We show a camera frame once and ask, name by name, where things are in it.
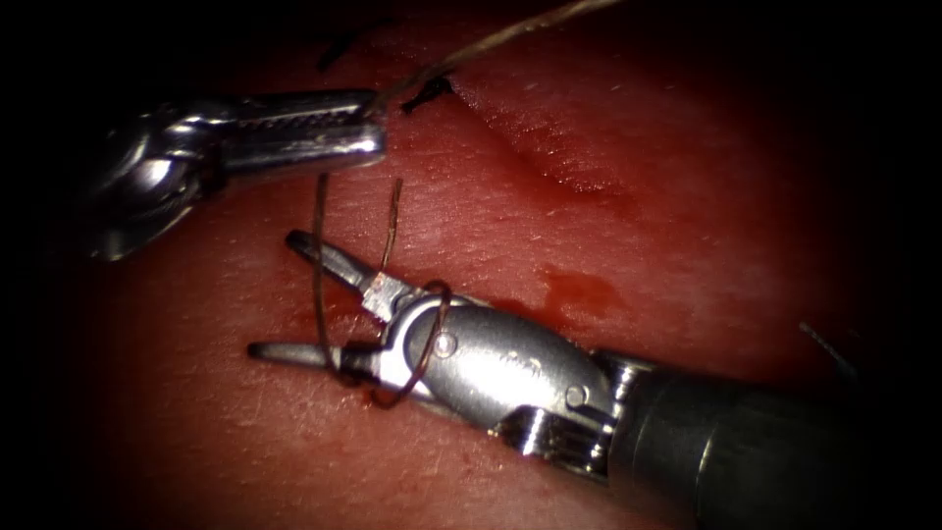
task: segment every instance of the dark background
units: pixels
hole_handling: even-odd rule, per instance
[[[80,485],[95,480],[71,476],[69,463],[57,457],[58,449],[70,443],[54,436],[61,419],[55,405],[69,399],[69,385],[63,384],[69,374],[61,368],[68,363],[62,361],[75,362],[76,356],[94,352],[57,344],[56,329],[67,321],[57,311],[63,292],[58,282],[75,264],[46,259],[60,232],[59,213],[68,198],[63,190],[80,178],[77,164],[93,159],[89,135],[82,131],[105,123],[114,109],[144,94],[196,89],[286,44],[315,41],[326,47],[339,31],[368,22],[357,20],[354,4],[346,2],[337,9],[286,1],[244,7],[178,1],[97,8],[76,4],[49,6],[47,12],[22,20],[34,32],[30,41],[11,51],[15,71],[22,72],[15,86],[25,93],[24,107],[31,113],[18,123],[38,127],[16,133],[28,136],[26,153],[38,158],[24,162],[26,175],[15,179],[14,186],[14,195],[29,201],[17,201],[13,208],[18,225],[11,255],[18,273],[13,279],[12,323],[16,399],[11,403],[17,423],[9,432],[16,440],[15,489],[23,497],[17,505],[34,521],[61,517],[63,522],[77,522]],[[558,2],[486,4],[475,9],[512,10],[523,18]],[[698,54],[707,64],[737,72],[756,90],[774,94],[796,115],[815,122],[822,144],[857,161],[853,172],[835,172],[834,179],[842,181],[849,200],[878,201],[880,215],[889,207],[882,230],[856,237],[872,240],[874,259],[892,256],[900,263],[899,277],[892,281],[902,284],[887,299],[898,306],[896,321],[886,323],[889,335],[896,338],[889,345],[894,362],[867,368],[871,379],[902,393],[900,381],[909,368],[921,361],[923,351],[932,351],[914,344],[911,299],[916,243],[934,242],[916,218],[916,197],[929,190],[928,180],[938,173],[916,161],[916,145],[923,143],[920,125],[926,120],[919,80],[937,66],[937,61],[926,60],[927,48],[919,42],[917,27],[927,15],[900,5],[819,2],[629,4],[619,9],[630,17],[607,18],[604,23],[624,27],[626,38],[638,46],[664,54]],[[395,7],[388,11],[402,13]],[[15,23],[16,17],[9,22]],[[880,190],[878,196],[873,196],[874,189]],[[107,323],[102,323],[102,333],[106,329]],[[26,387],[24,392],[18,391],[20,385]],[[906,422],[918,410],[907,405],[910,394],[887,395],[897,401],[881,414],[893,412],[875,415],[874,430],[911,431]],[[891,452],[894,447],[886,449],[898,457]],[[874,473],[882,472],[882,467],[874,468]],[[874,476],[874,481],[884,478],[889,480]]]

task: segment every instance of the metal tip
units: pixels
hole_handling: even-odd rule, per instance
[[[324,351],[316,344],[252,343],[248,345],[248,356],[310,368],[325,368],[327,366]]]
[[[292,230],[285,243],[309,262],[314,262],[313,236],[302,230]],[[361,294],[365,293],[379,272],[342,248],[328,242],[321,245],[321,265],[335,280]]]

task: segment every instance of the metal jaw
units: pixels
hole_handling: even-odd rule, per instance
[[[373,90],[166,102],[104,138],[77,211],[86,252],[117,260],[174,226],[234,175],[304,164],[311,174],[380,161],[386,132],[361,112]]]
[[[310,259],[310,235],[288,244]],[[390,390],[403,388],[429,339],[442,299],[373,270],[324,243],[326,272],[363,295],[363,306],[388,322],[381,344],[363,351],[331,348],[341,371]],[[604,481],[607,448],[637,368],[605,353],[587,355],[566,338],[478,300],[455,296],[433,356],[410,394],[499,436],[528,455]],[[253,356],[328,366],[314,344],[259,343]]]

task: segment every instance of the surgical instrument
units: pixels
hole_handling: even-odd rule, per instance
[[[234,176],[304,164],[313,174],[383,159],[376,92],[326,90],[161,101],[108,127],[70,208],[83,253],[114,261],[154,240]]]
[[[310,235],[288,244],[310,257]],[[325,271],[386,323],[372,349],[256,343],[252,356],[344,373],[393,391],[434,355],[411,396],[606,485],[677,527],[855,528],[867,487],[853,410],[684,374],[618,352],[584,351],[535,322],[456,294],[442,298],[322,247]]]

